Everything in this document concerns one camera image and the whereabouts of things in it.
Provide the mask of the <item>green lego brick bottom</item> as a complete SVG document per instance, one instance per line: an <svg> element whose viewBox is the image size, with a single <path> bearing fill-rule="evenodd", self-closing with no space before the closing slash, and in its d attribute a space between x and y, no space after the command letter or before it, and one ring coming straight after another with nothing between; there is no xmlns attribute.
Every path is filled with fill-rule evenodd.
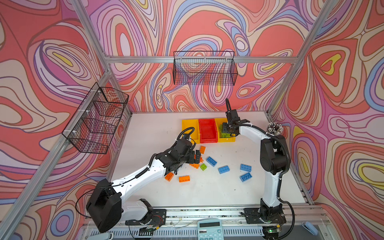
<svg viewBox="0 0 384 240"><path fill-rule="evenodd" d="M200 165L200 169L201 169L202 171L205 171L205 170L207 169L207 166L206 166L205 164L201 164L201 165Z"/></svg>

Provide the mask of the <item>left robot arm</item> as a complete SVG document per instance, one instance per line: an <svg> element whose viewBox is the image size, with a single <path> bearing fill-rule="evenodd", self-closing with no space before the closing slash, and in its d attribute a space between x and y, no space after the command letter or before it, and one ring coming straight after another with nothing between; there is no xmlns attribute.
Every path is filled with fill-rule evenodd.
<svg viewBox="0 0 384 240"><path fill-rule="evenodd" d="M153 154L141 169L115 181L98 182L88 192L91 194L83 217L90 218L100 233L105 233L120 222L142 225L142 232L154 232L165 224L165 214L157 213L146 199L129 202L141 188L168 174L176 175L185 164L198 164L200 155L195 151L196 142L191 138L194 127L182 130L173 145Z"/></svg>

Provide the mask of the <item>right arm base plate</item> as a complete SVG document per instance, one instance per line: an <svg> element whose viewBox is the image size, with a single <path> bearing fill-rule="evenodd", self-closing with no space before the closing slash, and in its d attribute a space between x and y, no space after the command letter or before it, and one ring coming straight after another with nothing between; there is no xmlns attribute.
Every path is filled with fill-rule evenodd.
<svg viewBox="0 0 384 240"><path fill-rule="evenodd" d="M247 224L283 225L287 222L282 211L268 214L260 211L259 208L244 208L241 214L245 217Z"/></svg>

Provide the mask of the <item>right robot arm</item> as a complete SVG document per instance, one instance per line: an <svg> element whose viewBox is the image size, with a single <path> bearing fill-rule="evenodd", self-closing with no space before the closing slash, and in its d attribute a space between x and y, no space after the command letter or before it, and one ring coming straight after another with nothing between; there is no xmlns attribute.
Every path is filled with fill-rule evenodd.
<svg viewBox="0 0 384 240"><path fill-rule="evenodd" d="M259 208L245 208L241 215L248 224L276 224L275 227L263 226L265 240L282 240L293 231L296 217L292 204L280 197L283 176L289 171L291 156L286 140L281 133L281 125L272 123L265 131L253 125L249 120L241 119L237 110L231 108L229 99L226 99L227 122L223 123L222 130L232 137L242 135L260 145L260 163L265 171L264 193L260 200ZM280 235L278 229L287 220L283 205L287 204L292 213L291 226L287 232Z"/></svg>

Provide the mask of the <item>green lego brick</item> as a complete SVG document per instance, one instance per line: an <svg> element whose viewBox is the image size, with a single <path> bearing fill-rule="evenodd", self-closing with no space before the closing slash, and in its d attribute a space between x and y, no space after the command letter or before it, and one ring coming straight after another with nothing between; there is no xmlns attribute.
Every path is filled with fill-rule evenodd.
<svg viewBox="0 0 384 240"><path fill-rule="evenodd" d="M222 124L220 124L220 125L218 125L218 132L219 132L219 138L222 138L222 135L223 135L223 125Z"/></svg>
<svg viewBox="0 0 384 240"><path fill-rule="evenodd" d="M205 170L207 169L207 166L206 166L205 164L201 164L201 165L200 165L200 169L201 169L202 171L205 171Z"/></svg>

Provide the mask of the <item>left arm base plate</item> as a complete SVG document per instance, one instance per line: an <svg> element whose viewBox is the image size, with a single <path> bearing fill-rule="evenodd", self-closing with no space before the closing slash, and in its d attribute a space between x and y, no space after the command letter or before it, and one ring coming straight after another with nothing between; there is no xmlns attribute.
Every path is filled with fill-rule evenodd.
<svg viewBox="0 0 384 240"><path fill-rule="evenodd" d="M154 209L149 210L146 215L140 220L128 220L126 226L153 226L161 227L166 223L167 210Z"/></svg>

